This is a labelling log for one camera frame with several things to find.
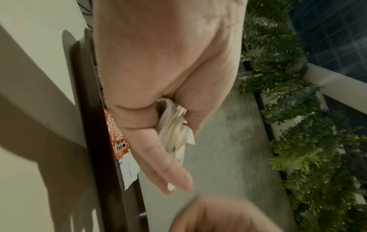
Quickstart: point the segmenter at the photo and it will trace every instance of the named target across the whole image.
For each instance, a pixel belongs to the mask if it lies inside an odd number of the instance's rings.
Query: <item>tiled glass facade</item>
[[[303,0],[290,17],[310,63],[367,83],[367,0]]]

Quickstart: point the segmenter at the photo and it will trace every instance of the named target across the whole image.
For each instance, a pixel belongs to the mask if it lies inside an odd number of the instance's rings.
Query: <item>palm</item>
[[[200,130],[233,85],[244,11],[245,4],[221,0],[96,2],[97,62],[110,110],[141,169],[167,194],[167,182],[190,190],[192,179],[153,129],[156,101],[173,99]]]

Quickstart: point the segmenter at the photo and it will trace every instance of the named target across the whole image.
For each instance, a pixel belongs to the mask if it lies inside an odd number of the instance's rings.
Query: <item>floor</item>
[[[270,168],[267,143],[253,94],[241,96],[233,88],[186,153],[193,192],[166,197],[139,174],[150,231],[168,231],[176,212],[197,194],[250,199],[285,232],[297,231],[280,175]]]

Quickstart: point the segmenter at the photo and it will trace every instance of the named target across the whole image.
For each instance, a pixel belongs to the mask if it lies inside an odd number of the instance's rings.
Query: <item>hand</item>
[[[156,101],[186,108],[197,134],[237,73],[246,0],[96,0],[97,63],[110,111],[147,177],[190,191],[191,175],[165,150]]]
[[[170,232],[282,232],[248,201],[198,198],[173,221]]]

